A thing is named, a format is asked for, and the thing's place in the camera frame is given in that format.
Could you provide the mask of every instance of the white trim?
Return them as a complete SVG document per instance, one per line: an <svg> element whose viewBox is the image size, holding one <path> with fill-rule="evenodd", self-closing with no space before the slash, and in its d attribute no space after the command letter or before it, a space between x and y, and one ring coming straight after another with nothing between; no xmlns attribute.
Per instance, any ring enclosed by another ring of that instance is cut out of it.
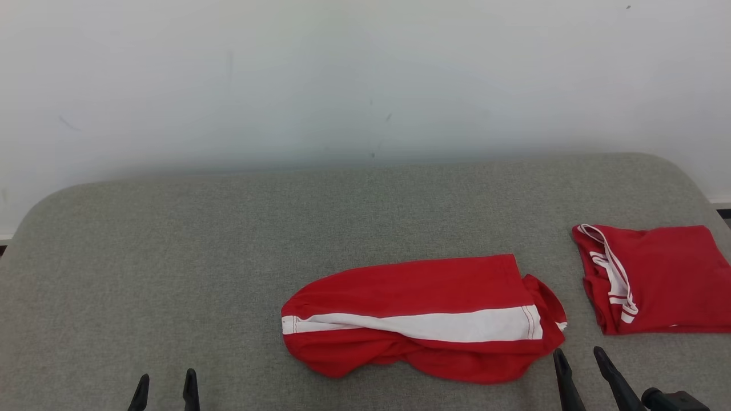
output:
<svg viewBox="0 0 731 411"><path fill-rule="evenodd" d="M589 256L594 264L604 268L609 277L610 291L608 293L610 304L622 304L622 321L625 323L631 323L637 315L639 310L632 297L632 289L629 286L629 278L627 272L624 270L622 263L619 261L616 255L612 252L609 247L609 241L602 231L592 225L581 224L578 230L596 241L597 243L604 246L605 254L598 252L589 252ZM589 233L589 230L599 234L601 238L598 238Z"/></svg>
<svg viewBox="0 0 731 411"><path fill-rule="evenodd" d="M295 315L281 318L284 335L314 331L372 328L415 339L443 342L494 342L542 339L543 328L535 305L483 309L457 314L430 313L397 317L334 312L303 320Z"/></svg>
<svg viewBox="0 0 731 411"><path fill-rule="evenodd" d="M631 315L627 314L626 312L622 311L622 321L624 321L627 324L631 324L632 321L634 321L634 320L635 320L635 318L633 316L631 316Z"/></svg>

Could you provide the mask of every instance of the white piping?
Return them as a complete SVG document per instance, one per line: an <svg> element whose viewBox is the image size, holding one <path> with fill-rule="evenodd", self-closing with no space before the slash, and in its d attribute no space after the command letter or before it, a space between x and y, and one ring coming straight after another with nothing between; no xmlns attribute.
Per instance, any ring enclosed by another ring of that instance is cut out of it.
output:
<svg viewBox="0 0 731 411"><path fill-rule="evenodd" d="M415 339L444 342L493 342L542 339L541 317L535 305L475 312L429 313L396 317L334 312L302 319L295 315L281 318L284 335L315 331L371 328L392 331Z"/></svg>
<svg viewBox="0 0 731 411"><path fill-rule="evenodd" d="M592 225L581 224L578 230L587 235L589 238L595 240L604 246L605 254L598 252L589 252L591 260L594 264L604 268L609 277L609 283L611 290L609 294L609 302L611 304L622 304L622 316L621 319L625 323L631 323L635 319L635 315L639 312L637 305L632 297L632 289L629 286L629 278L627 272L624 270L624 266L619 261L616 255L612 253L612 249L609 247L609 241L605 237L602 231ZM593 230L599 234L601 238L592 235L588 230Z"/></svg>

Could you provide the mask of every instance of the clothing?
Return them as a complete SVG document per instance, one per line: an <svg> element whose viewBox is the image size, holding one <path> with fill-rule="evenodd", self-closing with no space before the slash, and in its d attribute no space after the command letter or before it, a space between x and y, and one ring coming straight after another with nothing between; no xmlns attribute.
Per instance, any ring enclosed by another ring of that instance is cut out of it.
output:
<svg viewBox="0 0 731 411"><path fill-rule="evenodd" d="M582 224L573 235L605 334L731 332L731 266L706 227Z"/></svg>
<svg viewBox="0 0 731 411"><path fill-rule="evenodd" d="M343 271L298 291L281 316L292 355L329 377L401 360L481 384L519 378L564 341L567 324L510 254Z"/></svg>

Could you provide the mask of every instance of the white wall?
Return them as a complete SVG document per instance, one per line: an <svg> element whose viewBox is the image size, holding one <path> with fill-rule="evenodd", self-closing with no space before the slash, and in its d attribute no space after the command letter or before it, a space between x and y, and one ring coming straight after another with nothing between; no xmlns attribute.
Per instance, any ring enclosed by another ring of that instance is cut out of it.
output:
<svg viewBox="0 0 731 411"><path fill-rule="evenodd" d="M0 235L135 173L547 152L659 154L731 202L730 20L728 0L3 0Z"/></svg>

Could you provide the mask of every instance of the gray padded table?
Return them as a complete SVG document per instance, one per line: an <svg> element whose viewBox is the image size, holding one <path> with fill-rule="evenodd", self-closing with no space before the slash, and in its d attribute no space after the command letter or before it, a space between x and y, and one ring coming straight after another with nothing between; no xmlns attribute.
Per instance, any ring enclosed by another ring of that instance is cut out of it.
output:
<svg viewBox="0 0 731 411"><path fill-rule="evenodd" d="M570 230L706 225L731 230L675 165L607 154L75 186L36 205L0 259L0 410L182 410L196 369L203 411L560 410L553 362L472 385L405 363L332 380L287 352L279 310L348 268L515 254L561 299L562 346L587 410L615 410L601 345L638 393L686 390L731 404L731 336L603 336Z"/></svg>

